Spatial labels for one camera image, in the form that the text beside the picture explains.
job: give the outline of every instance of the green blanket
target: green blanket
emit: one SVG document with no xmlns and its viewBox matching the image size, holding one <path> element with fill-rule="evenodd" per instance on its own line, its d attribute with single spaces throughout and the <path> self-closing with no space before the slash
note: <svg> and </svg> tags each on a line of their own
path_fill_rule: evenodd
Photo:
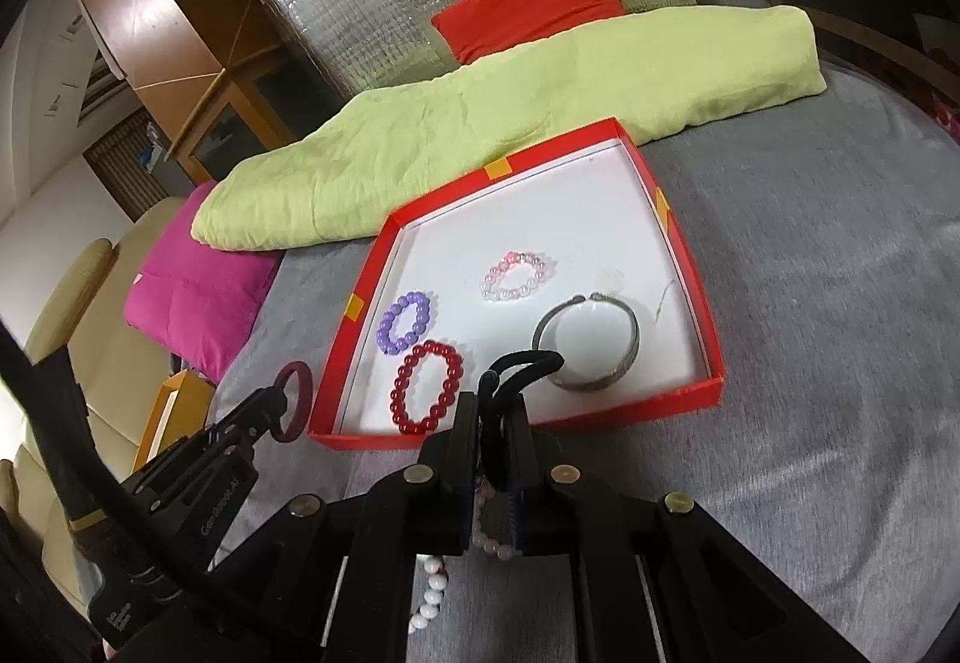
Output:
<svg viewBox="0 0 960 663">
<path fill-rule="evenodd" d="M 371 236 L 415 197 L 602 118 L 642 144 L 825 88 L 796 8 L 664 8 L 583 24 L 358 94 L 300 142 L 239 163 L 192 233 L 229 250 Z"/>
</svg>

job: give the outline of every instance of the pink pillow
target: pink pillow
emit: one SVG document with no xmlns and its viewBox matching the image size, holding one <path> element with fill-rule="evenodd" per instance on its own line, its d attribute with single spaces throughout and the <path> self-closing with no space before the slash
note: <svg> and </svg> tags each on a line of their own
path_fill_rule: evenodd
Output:
<svg viewBox="0 0 960 663">
<path fill-rule="evenodd" d="M 218 251 L 190 236 L 193 217 L 216 182 L 193 190 L 133 279 L 123 314 L 219 383 L 247 343 L 282 252 Z"/>
</svg>

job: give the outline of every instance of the bolt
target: bolt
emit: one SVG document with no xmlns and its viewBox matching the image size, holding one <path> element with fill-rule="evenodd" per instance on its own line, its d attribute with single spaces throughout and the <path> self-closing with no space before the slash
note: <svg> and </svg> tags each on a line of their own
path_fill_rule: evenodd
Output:
<svg viewBox="0 0 960 663">
<path fill-rule="evenodd" d="M 550 470 L 550 479 L 557 484 L 574 484 L 580 480 L 580 470 L 575 465 L 554 465 Z"/>
<path fill-rule="evenodd" d="M 323 501 L 316 495 L 297 495 L 287 503 L 287 511 L 295 517 L 310 517 L 323 508 Z"/>
<path fill-rule="evenodd" d="M 430 481 L 430 479 L 433 479 L 433 468 L 429 465 L 416 462 L 406 467 L 403 471 L 403 479 L 407 484 L 425 484 L 427 481 Z"/>
<path fill-rule="evenodd" d="M 671 514 L 689 514 L 695 503 L 690 495 L 674 490 L 664 498 L 664 505 Z"/>
</svg>

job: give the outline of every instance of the red pillow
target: red pillow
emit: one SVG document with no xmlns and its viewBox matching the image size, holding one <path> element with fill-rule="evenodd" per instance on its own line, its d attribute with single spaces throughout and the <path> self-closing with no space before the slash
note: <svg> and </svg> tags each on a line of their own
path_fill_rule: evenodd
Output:
<svg viewBox="0 0 960 663">
<path fill-rule="evenodd" d="M 460 0 L 430 20 L 457 62 L 469 65 L 487 54 L 625 13 L 620 0 Z"/>
</svg>

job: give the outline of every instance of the gray bedsheet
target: gray bedsheet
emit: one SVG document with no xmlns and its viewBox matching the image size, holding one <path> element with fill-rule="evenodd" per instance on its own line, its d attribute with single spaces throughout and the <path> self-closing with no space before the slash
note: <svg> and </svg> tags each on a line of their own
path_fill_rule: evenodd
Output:
<svg viewBox="0 0 960 663">
<path fill-rule="evenodd" d="M 960 598 L 960 150 L 824 74 L 822 96 L 643 148 L 712 303 L 722 404 L 563 445 L 623 492 L 690 492 L 870 660 L 911 663 Z M 322 365 L 367 247 L 287 254 L 217 417 L 292 358 Z M 413 457 L 265 438 L 226 546 L 296 493 L 363 492 Z M 563 562 L 472 553 L 450 577 L 410 660 L 574 659 Z"/>
</svg>

